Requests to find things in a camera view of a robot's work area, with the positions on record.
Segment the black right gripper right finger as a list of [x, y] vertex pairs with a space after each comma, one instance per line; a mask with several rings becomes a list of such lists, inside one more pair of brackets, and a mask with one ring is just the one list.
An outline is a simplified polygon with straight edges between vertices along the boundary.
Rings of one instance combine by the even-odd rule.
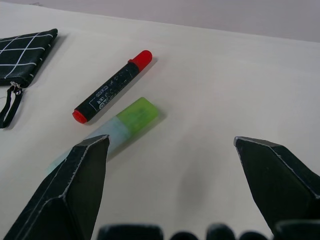
[[251, 195], [274, 235], [319, 235], [320, 177], [285, 146], [235, 137]]

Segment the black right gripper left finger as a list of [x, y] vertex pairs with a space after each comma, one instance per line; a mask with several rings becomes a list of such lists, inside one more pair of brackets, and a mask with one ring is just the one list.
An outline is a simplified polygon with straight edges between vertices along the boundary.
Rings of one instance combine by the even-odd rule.
[[41, 182], [4, 239], [89, 240], [101, 205], [110, 137], [87, 138]]

